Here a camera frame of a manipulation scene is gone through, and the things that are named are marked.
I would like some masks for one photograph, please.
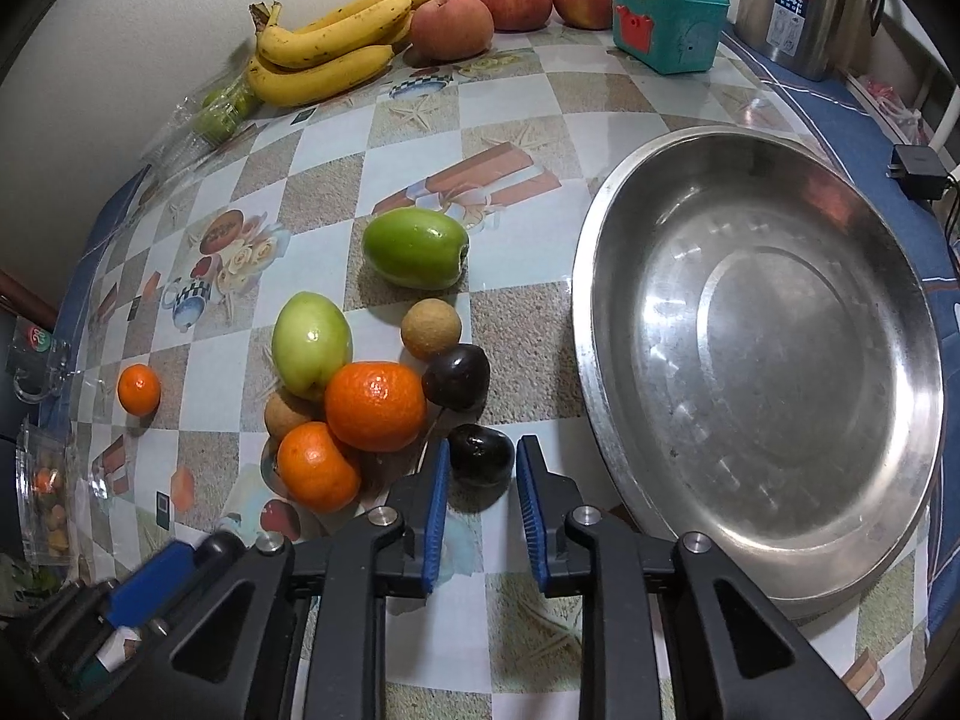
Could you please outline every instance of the plastic container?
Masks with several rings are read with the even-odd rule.
[[[16,440],[16,492],[23,555],[33,567],[70,565],[64,445],[23,420]]]
[[[658,73],[713,66],[730,0],[613,0],[613,42]]]

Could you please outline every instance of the screw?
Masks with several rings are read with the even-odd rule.
[[[367,519],[380,528],[386,528],[397,522],[397,510],[392,506],[378,506],[367,512]]]
[[[256,537],[256,549],[263,555],[275,555],[283,549],[283,533],[267,531]]]
[[[595,506],[578,506],[573,509],[573,521],[581,525],[596,525],[603,514]]]
[[[694,555],[701,555],[713,546],[713,542],[709,536],[706,536],[704,533],[697,533],[696,531],[684,533],[682,541],[683,547],[685,547],[688,552],[693,552]]]
[[[147,628],[159,637],[165,637],[165,635],[168,635],[170,632],[170,627],[167,625],[166,620],[160,619],[159,617],[154,617],[154,619],[147,623]]]

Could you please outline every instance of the power adapter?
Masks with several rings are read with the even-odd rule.
[[[915,202],[939,200],[950,182],[947,169],[930,146],[897,143],[887,170],[887,175]]]

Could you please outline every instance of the teal plastic box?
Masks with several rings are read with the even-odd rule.
[[[713,66],[730,0],[613,0],[613,42],[658,73]]]

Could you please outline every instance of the banana bunch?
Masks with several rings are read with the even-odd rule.
[[[377,76],[410,31],[413,10],[430,0],[356,0],[303,28],[282,28],[279,2],[251,5],[256,52],[247,81],[264,103],[326,100]]]

